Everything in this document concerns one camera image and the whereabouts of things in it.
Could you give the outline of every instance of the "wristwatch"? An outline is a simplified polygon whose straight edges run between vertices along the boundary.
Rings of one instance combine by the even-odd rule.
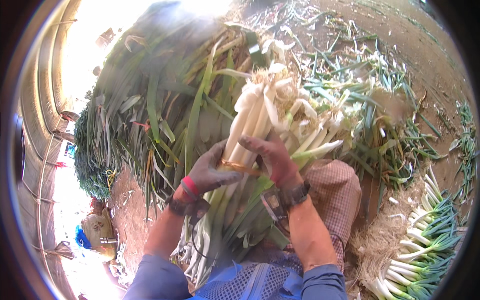
[[[301,185],[297,185],[290,190],[282,190],[280,198],[287,208],[300,204],[307,200],[308,191],[310,190],[310,183],[305,180]]]
[[[170,210],[179,216],[191,216],[190,224],[195,226],[207,213],[210,204],[202,197],[197,197],[193,202],[182,202],[173,197],[173,194],[165,200]]]
[[[274,221],[287,218],[288,210],[307,200],[310,183],[305,180],[302,184],[289,189],[280,190],[276,187],[268,189],[260,194],[269,215]]]

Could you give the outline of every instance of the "gloved hand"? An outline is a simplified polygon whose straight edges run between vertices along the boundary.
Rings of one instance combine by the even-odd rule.
[[[271,131],[266,141],[259,138],[242,135],[239,144],[247,150],[259,154],[257,163],[263,169],[266,168],[279,189],[290,188],[301,184],[303,180],[298,172],[298,166],[290,159],[285,145],[274,131]]]
[[[181,180],[181,185],[175,191],[176,199],[192,202],[205,192],[242,179],[243,173],[216,169],[226,144],[227,140],[218,142],[198,158],[188,176]]]

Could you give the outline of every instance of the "yellow string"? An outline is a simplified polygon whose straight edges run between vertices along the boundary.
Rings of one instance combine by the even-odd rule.
[[[110,191],[110,187],[113,184],[113,182],[115,181],[115,175],[117,175],[117,170],[112,171],[112,170],[109,169],[109,170],[105,171],[105,175],[107,176],[108,191],[110,193],[112,193]]]

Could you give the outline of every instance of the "plaid pants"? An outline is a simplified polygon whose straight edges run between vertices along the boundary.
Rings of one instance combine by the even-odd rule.
[[[313,205],[330,232],[337,266],[343,272],[344,250],[360,209],[361,188],[355,170],[340,160],[319,159],[302,172],[310,183]]]

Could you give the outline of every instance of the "blue sleeve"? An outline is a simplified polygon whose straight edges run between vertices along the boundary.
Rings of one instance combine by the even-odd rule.
[[[302,300],[347,300],[345,279],[336,265],[326,264],[303,275]]]
[[[144,255],[124,300],[184,300],[190,298],[182,270],[153,255]]]

